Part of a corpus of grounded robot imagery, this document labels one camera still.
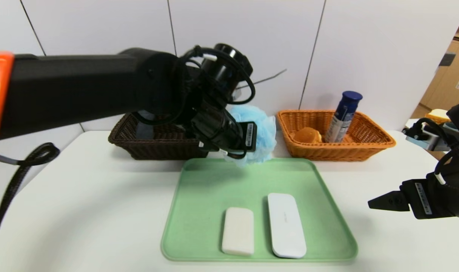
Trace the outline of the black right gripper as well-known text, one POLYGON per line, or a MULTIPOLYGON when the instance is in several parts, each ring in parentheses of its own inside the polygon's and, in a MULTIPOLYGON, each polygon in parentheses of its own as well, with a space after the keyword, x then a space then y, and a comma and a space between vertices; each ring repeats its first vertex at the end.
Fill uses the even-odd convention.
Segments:
POLYGON ((396 212, 410 211, 418 220, 459 218, 459 172, 444 178, 433 172, 424 179, 404 181, 401 191, 391 191, 368 201, 370 209, 396 212))

